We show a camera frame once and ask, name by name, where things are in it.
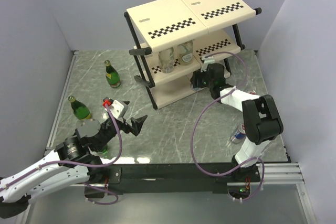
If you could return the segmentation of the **clear Chang soda water bottle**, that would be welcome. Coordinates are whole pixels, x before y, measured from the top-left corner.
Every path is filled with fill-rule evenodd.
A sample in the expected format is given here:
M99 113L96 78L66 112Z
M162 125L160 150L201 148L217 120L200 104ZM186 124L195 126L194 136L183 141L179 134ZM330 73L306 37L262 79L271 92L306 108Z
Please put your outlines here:
M173 47L162 50L158 54L159 69L163 73L170 73L173 70L174 49Z

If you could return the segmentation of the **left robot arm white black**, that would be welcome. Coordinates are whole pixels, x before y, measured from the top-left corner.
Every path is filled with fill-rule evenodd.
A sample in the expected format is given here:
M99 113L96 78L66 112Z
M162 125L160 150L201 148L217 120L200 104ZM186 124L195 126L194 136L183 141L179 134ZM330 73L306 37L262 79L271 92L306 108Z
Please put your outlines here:
M1 218L11 218L25 211L37 199L73 184L90 186L104 179L106 167L114 164L121 156L122 149L114 159L98 156L109 141L121 132L138 136L145 120L131 118L128 123L123 117L128 101L106 99L103 102L109 118L103 123L85 119L72 136L58 144L46 156L21 172L1 179Z

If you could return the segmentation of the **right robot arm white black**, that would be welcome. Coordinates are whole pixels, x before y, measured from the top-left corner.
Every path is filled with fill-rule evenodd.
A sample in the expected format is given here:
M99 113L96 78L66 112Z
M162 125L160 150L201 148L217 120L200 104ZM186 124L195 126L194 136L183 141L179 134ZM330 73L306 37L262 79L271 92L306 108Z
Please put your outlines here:
M214 101L229 105L243 113L243 125L246 138L233 161L236 165L230 169L235 181L241 182L248 175L248 167L257 162L266 146L284 130L275 101L270 95L255 95L237 89L226 83L225 67L212 63L206 71L193 73L193 88L209 88Z

